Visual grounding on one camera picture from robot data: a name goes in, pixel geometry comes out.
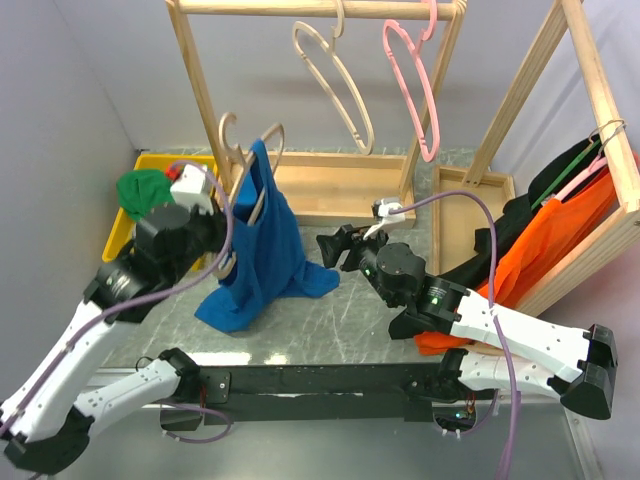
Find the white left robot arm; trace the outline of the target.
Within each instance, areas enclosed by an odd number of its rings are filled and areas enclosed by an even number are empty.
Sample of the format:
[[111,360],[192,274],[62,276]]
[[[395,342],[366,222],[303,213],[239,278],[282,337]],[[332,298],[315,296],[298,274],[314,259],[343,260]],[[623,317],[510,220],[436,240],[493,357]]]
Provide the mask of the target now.
[[136,223],[132,239],[85,289],[63,335],[1,404],[4,456],[15,468],[58,474],[92,438],[142,406],[201,400],[200,368],[178,348],[106,387],[88,383],[156,305],[188,289],[182,279],[197,260],[208,253],[222,260],[232,229],[228,208],[178,204],[155,207]]

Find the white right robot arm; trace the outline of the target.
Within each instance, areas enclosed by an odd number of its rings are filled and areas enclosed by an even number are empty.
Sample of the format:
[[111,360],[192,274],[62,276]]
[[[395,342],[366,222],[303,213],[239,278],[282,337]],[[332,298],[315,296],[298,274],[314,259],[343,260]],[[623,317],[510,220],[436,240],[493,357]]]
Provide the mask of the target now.
[[423,258],[406,243],[389,242],[382,230],[368,235],[347,224],[318,235],[316,242],[325,267],[361,272],[388,307],[399,309],[388,327],[391,339],[442,333],[501,350],[491,360],[446,348],[437,377],[447,397],[516,388],[557,399],[587,418],[611,417],[618,367],[611,329],[566,327],[490,304],[471,289],[427,273]]

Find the blue tank top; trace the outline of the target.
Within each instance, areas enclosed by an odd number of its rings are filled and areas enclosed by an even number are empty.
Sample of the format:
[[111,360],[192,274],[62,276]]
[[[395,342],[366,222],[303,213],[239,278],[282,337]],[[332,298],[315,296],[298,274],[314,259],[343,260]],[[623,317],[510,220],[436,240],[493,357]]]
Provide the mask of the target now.
[[195,311],[198,320],[223,333],[248,329],[277,298],[321,298],[340,283],[336,271],[306,258],[296,217],[276,186],[265,143],[256,140],[251,152],[256,159],[246,181],[265,194],[261,212],[250,225],[252,206],[236,204],[236,264]]

